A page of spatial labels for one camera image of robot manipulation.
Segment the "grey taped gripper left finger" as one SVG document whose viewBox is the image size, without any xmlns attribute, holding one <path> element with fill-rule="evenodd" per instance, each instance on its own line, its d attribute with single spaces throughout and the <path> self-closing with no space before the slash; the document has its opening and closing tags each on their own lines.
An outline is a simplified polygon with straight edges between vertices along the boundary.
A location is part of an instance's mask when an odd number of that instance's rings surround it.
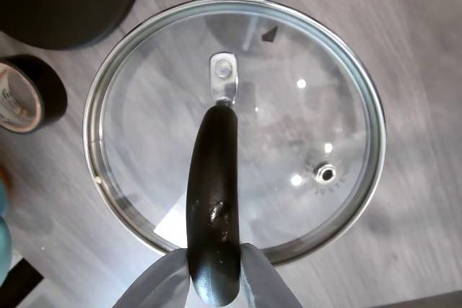
<svg viewBox="0 0 462 308">
<path fill-rule="evenodd" d="M 186 249 L 176 249 L 149 266 L 124 292 L 115 307 L 184 307 L 189 286 Z"/>
</svg>

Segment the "grey taped gripper right finger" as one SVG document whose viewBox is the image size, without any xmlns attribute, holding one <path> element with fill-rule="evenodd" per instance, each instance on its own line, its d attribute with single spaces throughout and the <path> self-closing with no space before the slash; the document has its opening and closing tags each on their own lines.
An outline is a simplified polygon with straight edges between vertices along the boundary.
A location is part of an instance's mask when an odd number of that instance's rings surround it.
<svg viewBox="0 0 462 308">
<path fill-rule="evenodd" d="M 300 302 L 261 250 L 240 246 L 240 280 L 248 307 L 300 307 Z"/>
</svg>

